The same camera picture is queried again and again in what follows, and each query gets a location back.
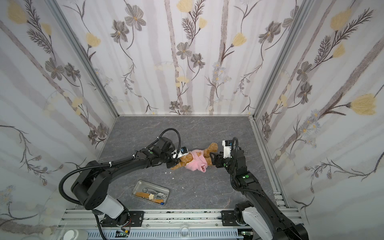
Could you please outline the brown teddy bear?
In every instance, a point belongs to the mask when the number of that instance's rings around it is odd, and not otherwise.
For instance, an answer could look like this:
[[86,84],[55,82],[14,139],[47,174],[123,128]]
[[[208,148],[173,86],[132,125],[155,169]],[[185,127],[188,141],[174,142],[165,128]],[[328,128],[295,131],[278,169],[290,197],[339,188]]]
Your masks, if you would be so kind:
[[210,153],[216,153],[218,151],[218,144],[211,143],[208,148],[204,150],[193,150],[188,154],[179,158],[180,162],[171,168],[171,170],[177,170],[185,167],[190,171],[200,171],[205,173],[208,167],[213,166]]

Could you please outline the pink teddy hoodie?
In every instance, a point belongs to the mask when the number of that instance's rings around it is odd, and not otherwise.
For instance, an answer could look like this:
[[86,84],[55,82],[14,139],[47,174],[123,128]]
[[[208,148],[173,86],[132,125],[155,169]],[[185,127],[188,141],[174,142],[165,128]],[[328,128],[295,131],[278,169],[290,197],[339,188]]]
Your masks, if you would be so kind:
[[192,157],[192,160],[186,164],[186,169],[205,173],[208,167],[208,162],[204,157],[204,151],[193,150],[189,153],[189,156]]

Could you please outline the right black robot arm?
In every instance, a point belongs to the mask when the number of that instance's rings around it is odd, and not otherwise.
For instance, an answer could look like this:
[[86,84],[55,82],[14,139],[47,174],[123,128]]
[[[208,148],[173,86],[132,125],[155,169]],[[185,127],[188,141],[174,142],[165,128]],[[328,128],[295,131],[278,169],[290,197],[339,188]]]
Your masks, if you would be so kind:
[[254,239],[262,240],[308,240],[305,227],[292,222],[265,194],[259,180],[248,171],[244,151],[233,150],[228,158],[224,153],[210,153],[212,164],[225,168],[230,174],[234,190],[248,200],[237,204],[234,210],[239,225],[250,226]]

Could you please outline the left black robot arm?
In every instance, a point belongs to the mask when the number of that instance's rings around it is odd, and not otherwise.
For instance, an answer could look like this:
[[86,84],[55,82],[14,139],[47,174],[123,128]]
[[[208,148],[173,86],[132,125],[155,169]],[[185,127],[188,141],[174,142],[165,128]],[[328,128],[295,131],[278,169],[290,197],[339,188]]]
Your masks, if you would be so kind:
[[177,148],[173,142],[161,137],[127,159],[111,163],[91,161],[79,169],[80,175],[71,186],[71,192],[86,210],[104,215],[107,223],[114,227],[127,226],[132,220],[130,212],[119,200],[108,195],[109,185],[138,170],[161,164],[171,168],[177,164],[176,154]]

